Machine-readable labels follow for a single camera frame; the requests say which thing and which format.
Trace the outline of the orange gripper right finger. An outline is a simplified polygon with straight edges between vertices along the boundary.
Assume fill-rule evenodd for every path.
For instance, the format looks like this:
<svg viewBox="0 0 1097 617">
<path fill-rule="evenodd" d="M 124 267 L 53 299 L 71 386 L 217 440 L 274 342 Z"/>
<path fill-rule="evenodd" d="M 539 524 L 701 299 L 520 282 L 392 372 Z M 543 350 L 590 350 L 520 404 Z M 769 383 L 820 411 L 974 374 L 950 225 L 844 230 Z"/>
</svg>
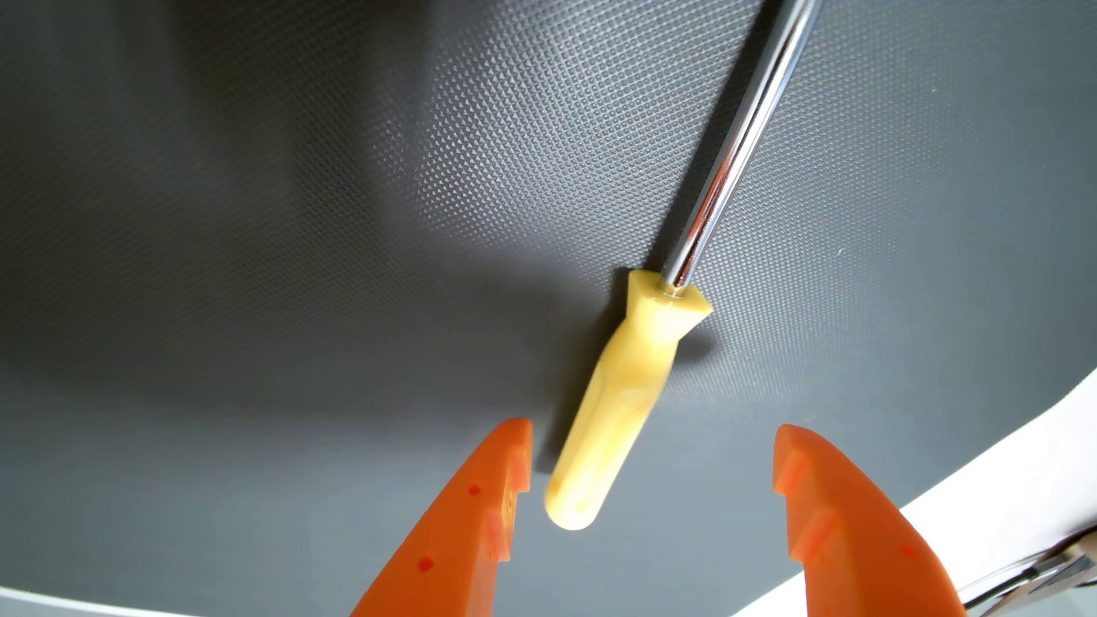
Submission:
<svg viewBox="0 0 1097 617">
<path fill-rule="evenodd" d="M 785 498 L 788 556 L 804 568 L 808 616 L 966 616 L 921 534 L 821 435 L 779 427 L 774 493 Z"/>
</svg>

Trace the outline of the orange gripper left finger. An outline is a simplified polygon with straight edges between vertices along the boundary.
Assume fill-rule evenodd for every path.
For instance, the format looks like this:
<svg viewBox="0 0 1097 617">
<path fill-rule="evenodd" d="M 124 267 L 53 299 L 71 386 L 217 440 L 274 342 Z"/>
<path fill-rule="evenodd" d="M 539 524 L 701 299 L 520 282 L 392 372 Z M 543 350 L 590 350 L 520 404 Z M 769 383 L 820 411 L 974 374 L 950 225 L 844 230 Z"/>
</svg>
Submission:
<svg viewBox="0 0 1097 617">
<path fill-rule="evenodd" d="M 511 557 L 519 494 L 530 487 L 532 423 L 500 423 L 459 468 L 352 616 L 490 616 Z"/>
</svg>

